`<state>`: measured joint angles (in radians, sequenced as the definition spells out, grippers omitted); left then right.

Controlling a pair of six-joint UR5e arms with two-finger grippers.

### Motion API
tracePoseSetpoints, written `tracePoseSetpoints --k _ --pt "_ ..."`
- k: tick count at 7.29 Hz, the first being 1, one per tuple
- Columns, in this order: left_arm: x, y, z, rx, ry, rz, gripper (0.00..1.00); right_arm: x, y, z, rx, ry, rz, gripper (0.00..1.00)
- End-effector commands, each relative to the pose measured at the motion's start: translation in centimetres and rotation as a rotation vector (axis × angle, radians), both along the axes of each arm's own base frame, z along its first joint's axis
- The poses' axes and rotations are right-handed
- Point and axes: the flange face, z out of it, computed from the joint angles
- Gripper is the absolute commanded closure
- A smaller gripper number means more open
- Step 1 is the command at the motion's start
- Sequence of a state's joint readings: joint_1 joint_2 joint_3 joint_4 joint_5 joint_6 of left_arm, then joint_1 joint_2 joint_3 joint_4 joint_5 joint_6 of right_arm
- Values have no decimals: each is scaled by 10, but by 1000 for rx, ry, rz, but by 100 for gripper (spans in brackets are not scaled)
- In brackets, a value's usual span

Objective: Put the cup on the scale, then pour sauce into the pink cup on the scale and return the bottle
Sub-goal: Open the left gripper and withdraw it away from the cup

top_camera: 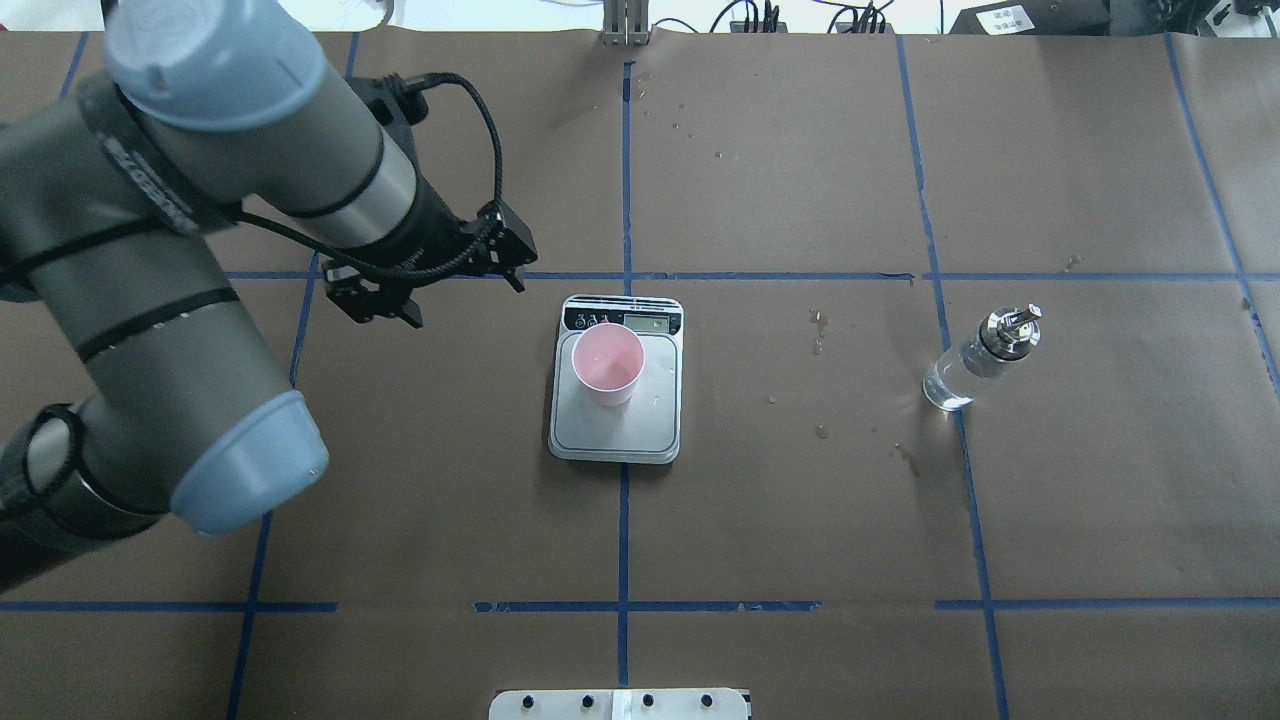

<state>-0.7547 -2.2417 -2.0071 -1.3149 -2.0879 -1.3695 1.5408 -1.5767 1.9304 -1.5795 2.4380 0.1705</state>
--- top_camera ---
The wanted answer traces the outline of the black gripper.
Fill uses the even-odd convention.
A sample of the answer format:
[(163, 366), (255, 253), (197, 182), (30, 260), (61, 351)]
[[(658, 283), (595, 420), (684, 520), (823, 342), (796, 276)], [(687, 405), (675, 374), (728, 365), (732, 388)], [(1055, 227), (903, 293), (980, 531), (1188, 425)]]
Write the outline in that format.
[(524, 269), (538, 259), (532, 231), (503, 201), (485, 202), (468, 222), (439, 202), (417, 202), (385, 237), (385, 266), (407, 279), (369, 286), (355, 268), (324, 263), (323, 282), (326, 300), (352, 322), (388, 318), (421, 329), (413, 290), (454, 275), (500, 275), (522, 293)]

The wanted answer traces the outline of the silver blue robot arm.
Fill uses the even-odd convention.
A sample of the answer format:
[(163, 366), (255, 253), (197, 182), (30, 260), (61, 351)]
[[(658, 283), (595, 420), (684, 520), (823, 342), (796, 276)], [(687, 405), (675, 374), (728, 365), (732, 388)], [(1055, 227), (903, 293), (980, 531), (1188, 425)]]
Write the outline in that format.
[(454, 275), (524, 290), (492, 113), (466, 78), (340, 76), (276, 1), (123, 1), (102, 72), (3, 128), (3, 300), (40, 301), (96, 388), (3, 448), (3, 589), (168, 515), (223, 536), (329, 454), (209, 238), (321, 254), (348, 318), (422, 325)]

